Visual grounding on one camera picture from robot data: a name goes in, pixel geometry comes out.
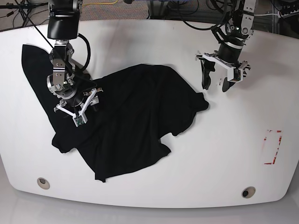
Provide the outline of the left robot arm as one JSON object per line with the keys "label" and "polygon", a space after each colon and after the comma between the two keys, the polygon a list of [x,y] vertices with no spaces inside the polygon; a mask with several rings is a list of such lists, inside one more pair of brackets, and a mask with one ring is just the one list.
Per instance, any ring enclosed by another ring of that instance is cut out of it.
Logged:
{"label": "left robot arm", "polygon": [[232,10],[225,13],[225,30],[218,25],[212,30],[220,47],[213,53],[197,55],[201,62],[202,88],[208,90],[211,84],[210,72],[215,72],[215,65],[226,69],[227,73],[223,79],[222,91],[226,92],[234,84],[241,82],[250,70],[247,61],[239,62],[239,56],[247,39],[253,35],[255,0],[234,0]]}

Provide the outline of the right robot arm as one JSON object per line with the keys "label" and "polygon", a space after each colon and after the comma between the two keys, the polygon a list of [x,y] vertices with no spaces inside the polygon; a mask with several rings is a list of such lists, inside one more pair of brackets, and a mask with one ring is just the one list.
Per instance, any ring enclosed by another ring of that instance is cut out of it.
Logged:
{"label": "right robot arm", "polygon": [[[102,91],[96,83],[91,87],[81,87],[83,81],[92,83],[85,74],[90,62],[91,48],[89,41],[78,32],[83,2],[81,0],[51,0],[49,1],[49,24],[47,37],[55,40],[50,53],[53,65],[52,74],[47,76],[49,91],[60,101],[54,111],[62,111],[72,117],[75,126],[86,124],[85,114],[89,106],[99,103],[98,92]],[[74,49],[70,40],[81,38],[87,47],[87,59],[82,68],[72,61]]]}

